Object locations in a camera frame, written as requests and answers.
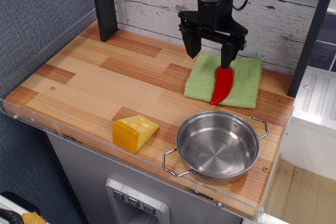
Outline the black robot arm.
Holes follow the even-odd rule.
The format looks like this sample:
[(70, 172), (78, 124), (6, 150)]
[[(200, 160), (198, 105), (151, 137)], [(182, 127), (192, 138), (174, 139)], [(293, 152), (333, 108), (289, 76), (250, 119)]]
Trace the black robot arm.
[(244, 49), (248, 30), (234, 21), (232, 11), (240, 11), (247, 5), (235, 7), (233, 0), (197, 0), (197, 11), (182, 10), (178, 13), (180, 31), (187, 54), (194, 58), (201, 50), (202, 39), (222, 45), (221, 67), (229, 67), (238, 52)]

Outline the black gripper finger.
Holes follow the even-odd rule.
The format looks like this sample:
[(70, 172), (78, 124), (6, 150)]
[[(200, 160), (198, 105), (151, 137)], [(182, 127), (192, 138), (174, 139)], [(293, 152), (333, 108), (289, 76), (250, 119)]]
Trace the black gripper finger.
[(201, 37), (197, 33), (183, 30), (182, 38), (187, 54), (194, 59), (201, 50)]
[(223, 69), (226, 69), (230, 66), (230, 63), (235, 60), (238, 52), (240, 50), (244, 50), (246, 46), (246, 42), (243, 41), (242, 43), (233, 43), (226, 41), (222, 44), (221, 48), (221, 63), (220, 66)]

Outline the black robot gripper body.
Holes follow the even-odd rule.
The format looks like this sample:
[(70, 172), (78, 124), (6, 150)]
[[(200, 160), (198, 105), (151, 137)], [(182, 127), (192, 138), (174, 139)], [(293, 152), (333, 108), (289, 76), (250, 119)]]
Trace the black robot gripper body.
[(197, 0), (197, 10), (182, 10), (178, 13), (181, 23), (179, 29), (197, 33), (201, 40), (204, 38), (219, 44), (226, 41), (242, 43), (248, 30), (236, 22), (232, 17), (233, 10), (243, 9), (248, 0), (241, 7), (235, 7), (233, 0)]

